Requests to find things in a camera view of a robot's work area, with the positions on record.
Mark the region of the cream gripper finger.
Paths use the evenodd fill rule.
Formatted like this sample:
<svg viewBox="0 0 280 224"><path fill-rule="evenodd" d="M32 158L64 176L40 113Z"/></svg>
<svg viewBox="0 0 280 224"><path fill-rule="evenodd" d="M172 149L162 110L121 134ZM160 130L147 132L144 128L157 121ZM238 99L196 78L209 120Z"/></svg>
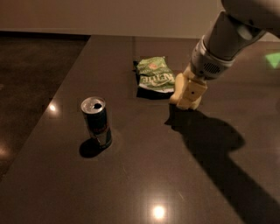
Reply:
<svg viewBox="0 0 280 224"><path fill-rule="evenodd" d="M185 85L176 106L180 109L196 109L200 105L202 95L207 91L207 82L195 75L188 66L182 73Z"/></svg>

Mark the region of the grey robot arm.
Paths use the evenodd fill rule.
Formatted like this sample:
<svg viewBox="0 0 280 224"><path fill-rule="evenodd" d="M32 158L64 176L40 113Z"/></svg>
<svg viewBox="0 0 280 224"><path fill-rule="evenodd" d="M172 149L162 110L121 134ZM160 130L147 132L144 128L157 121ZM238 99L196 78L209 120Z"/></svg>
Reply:
<svg viewBox="0 0 280 224"><path fill-rule="evenodd" d="M218 78L237 55L266 33L280 36L280 0L221 0L223 11L192 50L184 72L175 78L169 103L196 109L207 81Z"/></svg>

